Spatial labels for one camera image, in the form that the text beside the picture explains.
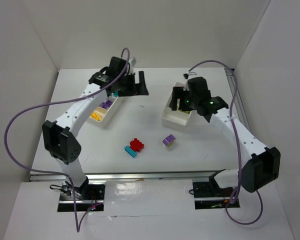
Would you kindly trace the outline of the lime green lego brick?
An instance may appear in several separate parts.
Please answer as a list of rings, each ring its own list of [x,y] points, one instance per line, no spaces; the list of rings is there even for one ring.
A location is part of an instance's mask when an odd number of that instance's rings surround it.
[[[185,114],[188,114],[188,115],[191,113],[191,111],[189,111],[189,110],[182,110],[180,108],[178,108],[178,111],[180,111],[182,113],[185,113]]]

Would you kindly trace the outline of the large teal curved lego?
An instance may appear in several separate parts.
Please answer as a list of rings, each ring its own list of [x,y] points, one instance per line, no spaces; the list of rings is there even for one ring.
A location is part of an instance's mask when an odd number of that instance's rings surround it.
[[[118,95],[117,92],[113,92],[113,93],[112,93],[112,96],[113,96],[114,98],[117,98],[119,95]]]

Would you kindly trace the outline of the purple lego plate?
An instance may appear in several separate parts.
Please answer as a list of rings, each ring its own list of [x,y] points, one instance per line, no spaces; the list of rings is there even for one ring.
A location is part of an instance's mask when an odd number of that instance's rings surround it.
[[[109,108],[112,106],[112,104],[113,104],[113,102],[112,101],[110,101],[110,100],[106,100],[106,101],[104,101],[104,102],[106,102],[108,105],[109,105]]]

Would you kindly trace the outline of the yellow lego base piece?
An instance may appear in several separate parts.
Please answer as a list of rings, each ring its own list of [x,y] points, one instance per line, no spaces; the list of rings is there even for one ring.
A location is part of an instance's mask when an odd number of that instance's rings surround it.
[[[97,112],[93,112],[90,117],[98,122],[102,121],[103,118]]]

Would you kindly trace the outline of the purple curved lego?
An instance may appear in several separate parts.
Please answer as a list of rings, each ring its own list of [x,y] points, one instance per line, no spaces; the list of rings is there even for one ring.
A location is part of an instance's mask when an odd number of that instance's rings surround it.
[[[109,105],[106,102],[102,102],[99,106],[106,110],[109,108]]]

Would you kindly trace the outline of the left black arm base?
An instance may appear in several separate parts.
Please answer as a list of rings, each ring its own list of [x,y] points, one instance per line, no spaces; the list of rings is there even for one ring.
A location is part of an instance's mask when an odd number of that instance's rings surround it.
[[[59,191],[59,201],[57,211],[60,213],[67,213],[74,211],[74,195],[73,192],[63,182],[62,185],[51,184],[49,188],[53,191]],[[82,194],[75,194],[76,209],[78,212],[86,212],[89,208],[91,212],[103,212],[104,211],[104,199],[105,199],[105,182],[93,182],[87,186],[87,189]]]

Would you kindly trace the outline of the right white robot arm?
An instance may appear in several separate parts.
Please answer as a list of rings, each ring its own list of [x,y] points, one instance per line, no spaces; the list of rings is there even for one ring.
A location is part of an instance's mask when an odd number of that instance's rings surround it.
[[[215,126],[236,148],[238,167],[212,174],[209,181],[217,189],[243,187],[254,193],[279,177],[281,153],[259,141],[231,112],[219,96],[212,96],[203,77],[187,80],[172,89],[172,111],[196,111]]]

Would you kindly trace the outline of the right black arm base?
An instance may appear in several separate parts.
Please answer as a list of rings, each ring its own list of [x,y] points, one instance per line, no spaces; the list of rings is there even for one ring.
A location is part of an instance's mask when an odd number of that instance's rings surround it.
[[[188,191],[196,210],[224,209],[230,203],[233,188],[214,188],[208,181],[195,181]]]

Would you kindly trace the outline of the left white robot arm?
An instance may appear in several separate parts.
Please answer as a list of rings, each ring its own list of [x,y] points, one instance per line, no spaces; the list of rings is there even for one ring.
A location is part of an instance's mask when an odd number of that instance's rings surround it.
[[[119,97],[149,94],[143,71],[139,71],[139,82],[135,82],[135,64],[134,57],[125,60],[113,56],[109,66],[91,76],[79,101],[55,121],[46,120],[42,125],[44,148],[56,159],[62,172],[67,175],[66,184],[74,188],[79,198],[86,195],[89,180],[79,161],[82,147],[77,135],[93,111],[113,93]]]

